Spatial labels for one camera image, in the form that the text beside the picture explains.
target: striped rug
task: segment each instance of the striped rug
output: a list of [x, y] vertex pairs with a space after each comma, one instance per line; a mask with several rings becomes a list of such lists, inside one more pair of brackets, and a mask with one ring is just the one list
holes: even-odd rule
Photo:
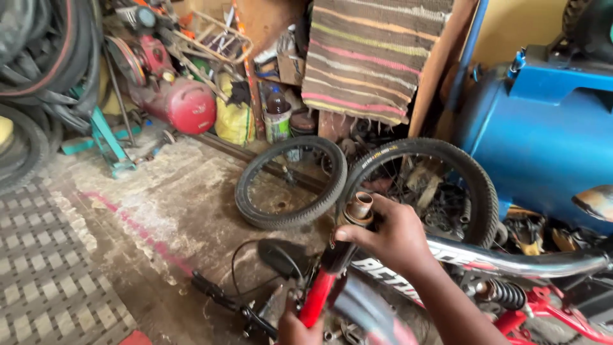
[[408, 104], [454, 0], [314, 0], [302, 98], [388, 125]]

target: coil spring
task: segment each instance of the coil spring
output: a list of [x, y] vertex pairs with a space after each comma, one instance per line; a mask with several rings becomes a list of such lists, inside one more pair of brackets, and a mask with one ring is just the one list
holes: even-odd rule
[[487, 301], [498, 303], [508, 310], [519, 310], [526, 304], [526, 293], [519, 286], [496, 279], [491, 279], [487, 283], [490, 288]]

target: pink paint mark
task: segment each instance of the pink paint mark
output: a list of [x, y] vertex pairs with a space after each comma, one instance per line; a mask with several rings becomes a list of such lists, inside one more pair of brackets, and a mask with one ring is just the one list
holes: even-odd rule
[[340, 48], [328, 47], [327, 45], [323, 45], [313, 39], [311, 40], [311, 43], [321, 47], [324, 50], [327, 50], [330, 53], [334, 53], [334, 54], [341, 55], [341, 56], [346, 56], [348, 58], [352, 58], [356, 60], [374, 62], [376, 64], [380, 64], [381, 66], [393, 68], [398, 71], [409, 71], [409, 72], [417, 74], [418, 76], [421, 76], [421, 72], [419, 72], [417, 69], [410, 68], [409, 66], [405, 66], [401, 63], [377, 58], [375, 56], [368, 56], [368, 55], [364, 55], [364, 54], [360, 54], [356, 52], [349, 52], [347, 50], [340, 49]]
[[136, 230], [136, 233], [138, 234], [138, 236], [142, 238], [143, 240], [145, 240], [145, 242], [149, 244], [151, 247], [153, 247], [153, 250], [155, 250], [165, 261], [178, 266], [189, 277], [192, 276], [193, 269], [189, 267], [183, 261], [182, 258], [176, 257], [168, 253], [168, 245], [162, 241], [155, 241], [153, 238], [151, 238], [152, 232], [149, 229], [147, 229], [145, 226], [143, 226], [142, 224], [132, 219], [126, 211], [119, 211], [119, 208], [120, 208], [119, 206], [111, 203], [107, 198], [105, 198], [98, 192], [84, 192], [84, 193], [80, 193], [80, 196], [85, 197], [85, 198], [90, 198], [90, 199], [97, 199], [98, 201], [103, 203], [107, 209], [109, 209], [111, 212], [119, 216], [119, 218], [124, 223], [128, 224], [132, 229]]
[[393, 112], [401, 116], [406, 115], [406, 112], [403, 112], [402, 110], [398, 108], [384, 106], [382, 104], [357, 104], [353, 102], [342, 101], [340, 99], [336, 99], [336, 98], [326, 96], [326, 95], [320, 95], [319, 93], [312, 93], [312, 92], [302, 93], [302, 98], [320, 99], [322, 101], [341, 104], [343, 106], [351, 107], [353, 109], [371, 110], [371, 111], [389, 111], [389, 112]]

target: yellow sack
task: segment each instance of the yellow sack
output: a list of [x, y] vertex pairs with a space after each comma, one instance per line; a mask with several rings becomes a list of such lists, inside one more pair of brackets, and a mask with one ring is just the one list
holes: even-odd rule
[[[218, 76], [219, 87], [228, 96], [232, 96], [232, 79], [227, 73]], [[215, 132], [217, 136], [233, 144], [245, 146], [255, 139], [255, 119], [251, 107], [243, 103], [242, 109], [236, 104], [226, 105], [217, 98], [217, 120], [215, 120]]]

